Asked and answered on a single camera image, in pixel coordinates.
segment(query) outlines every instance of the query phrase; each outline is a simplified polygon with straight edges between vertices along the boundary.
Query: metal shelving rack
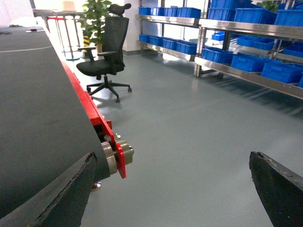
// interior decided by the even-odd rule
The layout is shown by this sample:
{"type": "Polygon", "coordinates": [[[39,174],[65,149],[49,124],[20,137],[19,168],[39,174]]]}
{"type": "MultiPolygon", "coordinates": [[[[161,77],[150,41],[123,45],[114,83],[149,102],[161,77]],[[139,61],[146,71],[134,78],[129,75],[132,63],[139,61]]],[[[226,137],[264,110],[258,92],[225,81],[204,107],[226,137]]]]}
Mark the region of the metal shelving rack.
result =
{"type": "MultiPolygon", "coordinates": [[[[206,18],[206,12],[208,8],[208,0],[205,1],[204,9],[202,9],[202,18],[206,18]]],[[[187,0],[183,0],[183,6],[187,5],[187,0]]],[[[165,7],[165,0],[161,0],[161,7],[165,7]]],[[[199,28],[199,20],[197,18],[185,18],[185,17],[163,17],[163,16],[147,16],[147,15],[136,15],[135,18],[137,20],[142,21],[149,21],[154,23],[161,23],[162,24],[162,36],[164,35],[164,25],[170,24],[170,25],[176,25],[176,26],[186,26],[186,27],[194,27],[199,28]]],[[[143,53],[143,48],[148,48],[153,51],[157,51],[160,53],[166,53],[169,55],[172,55],[174,57],[186,60],[186,61],[194,61],[195,56],[180,53],[177,51],[169,50],[163,47],[143,43],[140,41],[137,41],[137,44],[141,46],[141,53],[143,53]]]]}
{"type": "Polygon", "coordinates": [[[142,46],[142,47],[147,47],[147,48],[149,48],[153,51],[157,51],[157,52],[160,52],[160,53],[166,53],[166,54],[169,54],[171,56],[174,56],[174,57],[186,60],[186,61],[194,61],[195,57],[196,57],[195,55],[180,53],[178,51],[173,51],[173,50],[161,47],[161,46],[155,46],[155,45],[140,42],[140,41],[137,41],[137,44],[142,46]]]}
{"type": "MultiPolygon", "coordinates": [[[[295,0],[289,0],[286,7],[292,6],[295,0]]],[[[197,56],[195,57],[195,72],[194,74],[199,77],[201,74],[208,73],[208,71],[202,71],[202,66],[208,67],[212,70],[234,76],[239,79],[243,79],[269,89],[279,91],[281,93],[303,99],[303,88],[297,87],[294,84],[286,84],[276,80],[268,79],[258,75],[258,73],[245,72],[230,67],[226,64],[219,64],[216,62],[208,61],[201,58],[202,48],[205,45],[205,35],[207,30],[224,31],[225,38],[223,41],[223,50],[228,50],[230,47],[230,40],[232,33],[237,34],[252,34],[254,36],[275,38],[288,41],[303,41],[303,27],[292,26],[275,26],[265,24],[253,24],[253,23],[241,23],[231,21],[218,21],[209,19],[200,19],[199,21],[199,40],[197,56]]],[[[303,59],[295,56],[289,56],[279,53],[279,47],[277,52],[272,55],[277,59],[294,61],[303,63],[303,59]]]]}

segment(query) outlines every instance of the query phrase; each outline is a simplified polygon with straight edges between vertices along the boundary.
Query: office chair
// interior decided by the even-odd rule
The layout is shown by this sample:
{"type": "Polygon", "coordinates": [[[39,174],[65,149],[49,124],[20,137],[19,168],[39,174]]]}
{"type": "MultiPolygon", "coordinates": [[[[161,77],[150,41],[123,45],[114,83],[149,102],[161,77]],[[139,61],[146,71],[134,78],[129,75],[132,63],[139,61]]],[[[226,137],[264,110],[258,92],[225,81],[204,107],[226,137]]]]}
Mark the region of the office chair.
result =
{"type": "Polygon", "coordinates": [[[78,50],[87,50],[90,61],[82,62],[77,64],[77,69],[84,75],[96,77],[97,80],[101,80],[101,76],[104,75],[104,83],[90,84],[87,85],[87,91],[92,96],[98,91],[107,88],[117,97],[116,103],[120,102],[118,93],[113,87],[128,87],[128,92],[132,89],[129,84],[113,83],[111,80],[108,81],[107,74],[116,75],[117,72],[124,70],[123,63],[123,52],[122,47],[126,37],[128,28],[128,18],[122,16],[125,9],[129,9],[132,5],[125,4],[124,6],[118,6],[112,4],[109,7],[109,12],[118,15],[118,17],[107,17],[105,19],[104,26],[104,37],[102,49],[104,52],[98,53],[98,56],[104,56],[102,60],[94,60],[91,50],[95,47],[81,47],[78,50]]]}

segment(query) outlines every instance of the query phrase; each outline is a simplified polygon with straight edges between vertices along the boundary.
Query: chair armrest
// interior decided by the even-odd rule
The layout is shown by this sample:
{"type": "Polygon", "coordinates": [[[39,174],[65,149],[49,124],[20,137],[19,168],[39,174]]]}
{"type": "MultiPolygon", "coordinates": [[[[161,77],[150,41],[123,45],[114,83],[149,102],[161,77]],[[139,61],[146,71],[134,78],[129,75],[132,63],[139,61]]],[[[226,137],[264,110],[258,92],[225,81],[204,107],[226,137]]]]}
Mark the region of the chair armrest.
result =
{"type": "Polygon", "coordinates": [[[102,53],[97,53],[98,56],[102,57],[102,56],[110,56],[117,53],[117,51],[108,51],[108,52],[102,52],[102,53]]]}
{"type": "Polygon", "coordinates": [[[96,49],[95,46],[84,46],[84,47],[79,47],[78,51],[83,51],[83,50],[91,51],[91,50],[95,50],[95,49],[96,49]]]}

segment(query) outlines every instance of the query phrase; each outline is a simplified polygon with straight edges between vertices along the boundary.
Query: chair base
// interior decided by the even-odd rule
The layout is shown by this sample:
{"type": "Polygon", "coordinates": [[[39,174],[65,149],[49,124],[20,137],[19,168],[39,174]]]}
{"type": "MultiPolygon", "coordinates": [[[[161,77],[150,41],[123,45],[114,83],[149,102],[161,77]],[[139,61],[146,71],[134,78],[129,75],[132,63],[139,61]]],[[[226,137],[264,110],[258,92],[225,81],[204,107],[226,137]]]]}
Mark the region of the chair base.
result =
{"type": "Polygon", "coordinates": [[[109,89],[117,97],[116,103],[120,102],[118,93],[113,89],[113,87],[128,87],[128,92],[132,92],[131,86],[129,84],[119,84],[113,83],[111,80],[108,81],[107,75],[104,76],[104,83],[90,84],[86,86],[86,90],[89,92],[89,95],[92,96],[98,91],[101,91],[104,88],[109,89]],[[91,91],[90,87],[97,87],[95,90],[91,91]]]}

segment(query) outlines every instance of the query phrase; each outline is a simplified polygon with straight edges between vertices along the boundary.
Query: chair headrest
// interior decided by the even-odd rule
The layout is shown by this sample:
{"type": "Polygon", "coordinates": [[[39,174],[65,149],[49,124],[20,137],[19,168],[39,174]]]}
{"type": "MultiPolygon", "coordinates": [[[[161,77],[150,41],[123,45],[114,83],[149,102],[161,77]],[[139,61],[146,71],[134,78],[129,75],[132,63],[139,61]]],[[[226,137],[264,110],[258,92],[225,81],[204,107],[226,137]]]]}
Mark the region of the chair headrest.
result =
{"type": "Polygon", "coordinates": [[[116,14],[118,16],[122,16],[126,9],[130,9],[132,5],[130,3],[125,4],[124,6],[119,6],[117,4],[111,4],[109,7],[109,12],[116,14]]]}

